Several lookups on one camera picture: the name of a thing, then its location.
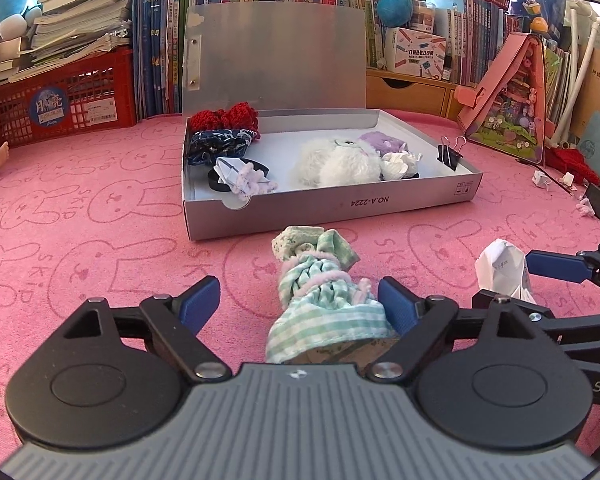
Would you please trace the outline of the white paper piece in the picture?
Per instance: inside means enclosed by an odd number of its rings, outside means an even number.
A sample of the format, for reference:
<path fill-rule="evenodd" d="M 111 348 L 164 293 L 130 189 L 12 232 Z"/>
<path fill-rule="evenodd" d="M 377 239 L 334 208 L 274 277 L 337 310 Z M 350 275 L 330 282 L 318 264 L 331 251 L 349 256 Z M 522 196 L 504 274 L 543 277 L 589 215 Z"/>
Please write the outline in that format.
<path fill-rule="evenodd" d="M 514 244 L 497 238 L 475 262 L 480 289 L 535 304 L 526 255 Z"/>

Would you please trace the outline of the green checked doll dress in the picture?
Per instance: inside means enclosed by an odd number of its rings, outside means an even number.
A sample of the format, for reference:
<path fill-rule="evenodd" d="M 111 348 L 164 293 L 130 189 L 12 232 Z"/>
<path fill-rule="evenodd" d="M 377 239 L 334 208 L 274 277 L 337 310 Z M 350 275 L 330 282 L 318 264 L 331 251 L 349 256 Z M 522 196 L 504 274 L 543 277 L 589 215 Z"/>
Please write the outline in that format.
<path fill-rule="evenodd" d="M 361 366 L 398 334 L 368 278 L 349 271 L 360 260 L 335 229 L 288 226 L 272 240 L 282 263 L 277 284 L 282 314 L 268 332 L 270 364 L 319 363 L 354 356 Z"/>

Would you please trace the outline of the white tissue ball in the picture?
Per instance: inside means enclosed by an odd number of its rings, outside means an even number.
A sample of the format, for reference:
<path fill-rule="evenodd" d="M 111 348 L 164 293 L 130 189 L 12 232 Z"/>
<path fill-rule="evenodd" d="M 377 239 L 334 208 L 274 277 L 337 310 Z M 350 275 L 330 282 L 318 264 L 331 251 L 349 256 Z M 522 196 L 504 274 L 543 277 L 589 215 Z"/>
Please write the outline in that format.
<path fill-rule="evenodd" d="M 381 175 L 385 181 L 413 179 L 419 176 L 418 164 L 422 154 L 409 151 L 386 153 L 381 157 Z"/>

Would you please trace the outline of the blue floral fabric pouch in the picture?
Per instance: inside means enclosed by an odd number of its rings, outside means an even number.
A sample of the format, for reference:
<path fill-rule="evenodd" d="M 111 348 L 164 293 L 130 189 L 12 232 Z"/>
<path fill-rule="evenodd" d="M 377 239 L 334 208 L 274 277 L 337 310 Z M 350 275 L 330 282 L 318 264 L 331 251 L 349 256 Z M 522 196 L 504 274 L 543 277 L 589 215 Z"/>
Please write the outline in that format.
<path fill-rule="evenodd" d="M 260 133 L 249 129 L 197 131 L 188 140 L 186 162 L 190 166 L 213 166 L 219 157 L 239 158 L 259 139 Z"/>

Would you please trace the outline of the white fluffy plush toy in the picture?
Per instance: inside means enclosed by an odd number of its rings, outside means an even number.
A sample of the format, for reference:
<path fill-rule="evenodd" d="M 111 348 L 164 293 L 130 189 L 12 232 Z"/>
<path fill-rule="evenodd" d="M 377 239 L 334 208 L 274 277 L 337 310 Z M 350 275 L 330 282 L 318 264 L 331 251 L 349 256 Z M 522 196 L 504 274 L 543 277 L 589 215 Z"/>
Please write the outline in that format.
<path fill-rule="evenodd" d="M 343 138 L 309 140 L 300 148 L 294 176 L 311 188 L 379 182 L 381 159 L 365 141 Z"/>

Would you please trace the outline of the purple fluffy plush toy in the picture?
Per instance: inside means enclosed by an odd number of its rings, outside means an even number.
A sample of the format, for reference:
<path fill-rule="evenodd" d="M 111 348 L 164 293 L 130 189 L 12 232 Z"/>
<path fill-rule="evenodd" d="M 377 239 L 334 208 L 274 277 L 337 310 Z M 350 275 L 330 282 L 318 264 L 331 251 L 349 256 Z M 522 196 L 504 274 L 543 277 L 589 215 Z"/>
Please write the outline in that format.
<path fill-rule="evenodd" d="M 397 139 L 394 136 L 388 136 L 388 134 L 378 130 L 363 133 L 360 136 L 360 140 L 370 144 L 380 156 L 407 151 L 407 143 L 405 141 Z"/>

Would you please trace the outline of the red knitted item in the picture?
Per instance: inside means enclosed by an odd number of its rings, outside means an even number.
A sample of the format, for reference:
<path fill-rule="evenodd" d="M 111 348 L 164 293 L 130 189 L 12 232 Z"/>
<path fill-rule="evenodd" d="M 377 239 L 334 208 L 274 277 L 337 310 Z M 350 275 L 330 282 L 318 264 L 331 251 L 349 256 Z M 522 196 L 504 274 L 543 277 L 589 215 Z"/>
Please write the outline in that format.
<path fill-rule="evenodd" d="M 219 129 L 259 130 L 258 112 L 247 102 L 240 102 L 227 110 L 201 110 L 189 116 L 186 122 L 187 131 Z"/>

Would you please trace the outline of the small white paper cube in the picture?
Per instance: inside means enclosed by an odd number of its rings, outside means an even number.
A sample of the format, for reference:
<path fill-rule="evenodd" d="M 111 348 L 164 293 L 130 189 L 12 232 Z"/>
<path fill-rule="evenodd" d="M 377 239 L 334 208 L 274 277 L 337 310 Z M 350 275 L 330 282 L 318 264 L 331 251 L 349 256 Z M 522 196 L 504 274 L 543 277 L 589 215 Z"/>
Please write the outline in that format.
<path fill-rule="evenodd" d="M 532 183 L 537 188 L 542 188 L 543 190 L 547 190 L 550 187 L 550 177 L 541 170 L 535 170 L 532 176 Z"/>

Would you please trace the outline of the black binder clip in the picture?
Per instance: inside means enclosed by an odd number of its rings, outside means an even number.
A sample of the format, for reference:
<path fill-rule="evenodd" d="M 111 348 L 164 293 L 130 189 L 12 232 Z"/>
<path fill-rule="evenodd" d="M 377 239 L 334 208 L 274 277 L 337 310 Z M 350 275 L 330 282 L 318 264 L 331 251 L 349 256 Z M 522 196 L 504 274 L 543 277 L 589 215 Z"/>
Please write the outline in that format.
<path fill-rule="evenodd" d="M 463 158 L 462 149 L 466 143 L 466 136 L 454 136 L 454 138 L 442 136 L 438 144 L 437 160 L 451 170 L 457 170 L 457 166 Z"/>

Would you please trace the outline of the pink triangular toy house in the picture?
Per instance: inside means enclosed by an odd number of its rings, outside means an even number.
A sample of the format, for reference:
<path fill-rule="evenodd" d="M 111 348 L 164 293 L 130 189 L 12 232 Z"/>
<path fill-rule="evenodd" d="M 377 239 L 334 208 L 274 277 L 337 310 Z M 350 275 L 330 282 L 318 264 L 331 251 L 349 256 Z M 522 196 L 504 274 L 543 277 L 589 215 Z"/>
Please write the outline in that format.
<path fill-rule="evenodd" d="M 478 84 L 458 86 L 457 123 L 470 142 L 539 164 L 553 124 L 546 118 L 544 48 L 512 32 Z"/>

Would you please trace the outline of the wooden drawer organizer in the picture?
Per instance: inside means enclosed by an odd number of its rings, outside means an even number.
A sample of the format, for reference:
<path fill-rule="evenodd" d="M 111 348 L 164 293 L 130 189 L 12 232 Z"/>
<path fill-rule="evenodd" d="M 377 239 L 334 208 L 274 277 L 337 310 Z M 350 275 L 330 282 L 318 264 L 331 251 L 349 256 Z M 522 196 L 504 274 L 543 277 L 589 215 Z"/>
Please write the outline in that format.
<path fill-rule="evenodd" d="M 455 84 L 443 80 L 366 70 L 366 106 L 376 110 L 405 110 L 455 120 L 462 106 Z"/>

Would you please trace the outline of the white label printer box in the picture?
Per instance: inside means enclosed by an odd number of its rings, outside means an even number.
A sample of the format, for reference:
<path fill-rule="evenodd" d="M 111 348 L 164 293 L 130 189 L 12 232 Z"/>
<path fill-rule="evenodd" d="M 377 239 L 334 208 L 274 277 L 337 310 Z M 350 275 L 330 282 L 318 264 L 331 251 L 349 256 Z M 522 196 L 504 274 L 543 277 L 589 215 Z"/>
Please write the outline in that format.
<path fill-rule="evenodd" d="M 390 72 L 440 80 L 445 55 L 443 37 L 403 27 L 387 30 L 386 59 Z"/>

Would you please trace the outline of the row of upright books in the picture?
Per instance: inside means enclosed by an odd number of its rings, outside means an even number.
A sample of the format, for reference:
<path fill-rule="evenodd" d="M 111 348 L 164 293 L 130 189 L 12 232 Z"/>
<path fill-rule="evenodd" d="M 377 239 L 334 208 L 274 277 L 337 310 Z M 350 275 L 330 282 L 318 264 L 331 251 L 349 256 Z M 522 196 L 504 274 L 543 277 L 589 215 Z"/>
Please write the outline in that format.
<path fill-rule="evenodd" d="M 388 70 L 387 30 L 379 21 L 379 0 L 195 0 L 196 3 L 286 1 L 323 3 L 364 14 L 366 64 Z M 503 47 L 513 26 L 507 9 L 486 0 L 412 0 L 413 15 L 403 28 L 428 32 L 446 40 L 443 76 L 452 84 L 478 84 Z"/>

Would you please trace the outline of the stack of books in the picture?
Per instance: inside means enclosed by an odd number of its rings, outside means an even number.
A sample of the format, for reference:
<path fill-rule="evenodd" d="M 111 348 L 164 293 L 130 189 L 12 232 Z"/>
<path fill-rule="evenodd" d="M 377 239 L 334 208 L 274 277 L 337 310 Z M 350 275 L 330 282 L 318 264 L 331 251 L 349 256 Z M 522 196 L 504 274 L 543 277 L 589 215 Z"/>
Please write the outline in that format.
<path fill-rule="evenodd" d="M 131 44 L 131 0 L 36 0 L 42 16 L 20 38 L 0 37 L 0 84 Z"/>

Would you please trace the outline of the row of blue books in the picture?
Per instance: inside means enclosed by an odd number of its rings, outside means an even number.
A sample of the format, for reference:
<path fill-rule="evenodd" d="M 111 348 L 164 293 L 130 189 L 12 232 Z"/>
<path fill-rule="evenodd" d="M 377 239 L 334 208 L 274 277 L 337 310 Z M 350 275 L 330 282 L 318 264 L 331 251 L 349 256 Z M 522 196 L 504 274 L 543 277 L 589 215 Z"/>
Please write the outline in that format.
<path fill-rule="evenodd" d="M 135 114 L 182 110 L 184 26 L 189 0 L 131 0 Z"/>

